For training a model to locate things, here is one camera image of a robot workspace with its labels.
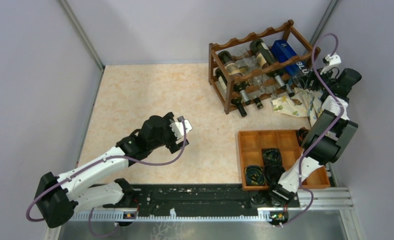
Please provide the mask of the green wine bottle grey capsule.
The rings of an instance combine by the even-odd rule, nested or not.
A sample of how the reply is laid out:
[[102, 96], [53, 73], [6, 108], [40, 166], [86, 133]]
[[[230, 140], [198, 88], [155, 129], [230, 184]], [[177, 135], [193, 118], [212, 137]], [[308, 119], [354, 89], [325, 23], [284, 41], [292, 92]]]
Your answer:
[[285, 90], [290, 97], [295, 95], [294, 91], [291, 89], [289, 84], [287, 84], [282, 78], [283, 73], [280, 70], [274, 72], [274, 79], [281, 89]]

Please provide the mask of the square clear glass bottle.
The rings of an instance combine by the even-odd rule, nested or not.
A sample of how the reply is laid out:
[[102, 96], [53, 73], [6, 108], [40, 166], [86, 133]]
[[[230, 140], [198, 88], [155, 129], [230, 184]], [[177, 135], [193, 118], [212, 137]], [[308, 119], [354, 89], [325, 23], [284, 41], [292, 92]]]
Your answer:
[[256, 77], [254, 82], [259, 86], [257, 93], [259, 97], [262, 95], [269, 95], [273, 100], [278, 98], [277, 90], [281, 90], [281, 88], [271, 77], [264, 74]]

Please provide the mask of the green wine bottle dark label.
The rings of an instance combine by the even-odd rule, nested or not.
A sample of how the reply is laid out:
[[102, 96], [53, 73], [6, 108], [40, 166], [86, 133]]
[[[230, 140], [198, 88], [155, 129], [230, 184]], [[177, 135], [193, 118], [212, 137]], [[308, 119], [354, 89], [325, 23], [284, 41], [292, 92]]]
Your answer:
[[[223, 51], [219, 52], [218, 57], [219, 57], [220, 61], [224, 64], [225, 69], [228, 71], [230, 76], [233, 76], [233, 77], [243, 76], [239, 66], [233, 60], [232, 55], [228, 51], [223, 50]], [[241, 99], [243, 100], [243, 102], [246, 105], [249, 105], [251, 103], [251, 100], [245, 91], [246, 87], [247, 87], [246, 82], [242, 81], [242, 82], [234, 84], [233, 90], [240, 94]]]

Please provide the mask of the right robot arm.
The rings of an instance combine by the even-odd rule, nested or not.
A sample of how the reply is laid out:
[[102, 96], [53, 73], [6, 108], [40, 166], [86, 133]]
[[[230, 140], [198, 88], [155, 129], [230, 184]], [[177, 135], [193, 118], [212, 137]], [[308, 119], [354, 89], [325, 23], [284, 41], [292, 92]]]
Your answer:
[[321, 114], [302, 141], [303, 152], [267, 191], [272, 206], [289, 203], [302, 183], [317, 169], [336, 162], [355, 135], [358, 124], [347, 116], [348, 94], [362, 75], [345, 68], [338, 78], [328, 82], [320, 101]]

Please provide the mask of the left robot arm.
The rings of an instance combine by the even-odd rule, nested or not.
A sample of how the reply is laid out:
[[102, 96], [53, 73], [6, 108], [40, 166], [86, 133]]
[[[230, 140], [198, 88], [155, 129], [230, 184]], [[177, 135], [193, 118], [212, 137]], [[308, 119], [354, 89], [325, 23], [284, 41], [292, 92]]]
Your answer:
[[164, 116], [153, 115], [94, 160], [59, 175], [44, 174], [27, 208], [27, 220], [45, 222], [49, 228], [57, 228], [74, 214], [95, 207], [127, 208], [134, 202], [135, 194], [125, 179], [106, 184], [97, 184], [97, 181], [135, 163], [154, 166], [145, 159], [160, 147], [166, 147], [171, 154], [178, 153], [173, 160], [161, 165], [174, 163], [189, 144], [188, 133], [192, 129], [188, 119], [183, 116], [174, 119], [172, 112]]

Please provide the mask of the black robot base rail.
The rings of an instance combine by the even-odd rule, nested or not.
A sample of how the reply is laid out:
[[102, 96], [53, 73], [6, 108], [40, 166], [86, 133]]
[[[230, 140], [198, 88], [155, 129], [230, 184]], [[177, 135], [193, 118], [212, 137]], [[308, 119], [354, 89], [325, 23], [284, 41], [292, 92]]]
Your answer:
[[267, 190], [243, 190], [240, 184], [134, 184], [130, 201], [104, 208], [137, 208], [140, 217], [255, 217], [258, 208], [284, 209]]

